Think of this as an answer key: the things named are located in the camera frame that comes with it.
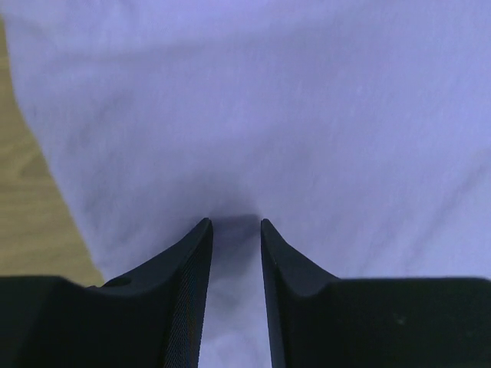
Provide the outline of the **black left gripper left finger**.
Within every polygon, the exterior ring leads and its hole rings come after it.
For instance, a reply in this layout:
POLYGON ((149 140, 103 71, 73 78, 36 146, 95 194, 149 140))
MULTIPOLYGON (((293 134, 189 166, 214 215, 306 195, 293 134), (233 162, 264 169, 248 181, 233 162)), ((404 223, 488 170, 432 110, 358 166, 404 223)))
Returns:
POLYGON ((106 284, 58 276, 1 279, 3 367, 195 367, 213 227, 106 284))

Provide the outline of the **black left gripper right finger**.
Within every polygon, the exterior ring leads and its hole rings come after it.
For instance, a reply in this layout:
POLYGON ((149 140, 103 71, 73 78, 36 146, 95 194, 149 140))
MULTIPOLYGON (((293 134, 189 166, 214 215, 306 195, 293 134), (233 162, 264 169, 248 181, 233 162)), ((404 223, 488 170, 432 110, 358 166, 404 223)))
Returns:
POLYGON ((274 367, 488 367, 490 282, 341 279, 261 223, 274 367))

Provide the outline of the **lavender t shirt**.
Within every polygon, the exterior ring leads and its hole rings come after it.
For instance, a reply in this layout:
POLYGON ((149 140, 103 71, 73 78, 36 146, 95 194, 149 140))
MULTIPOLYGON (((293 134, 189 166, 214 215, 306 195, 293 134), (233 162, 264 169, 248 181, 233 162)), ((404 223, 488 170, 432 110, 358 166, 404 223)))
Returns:
POLYGON ((215 241, 202 367, 271 364, 259 223, 342 278, 490 275, 488 1, 3 1, 106 279, 215 241))

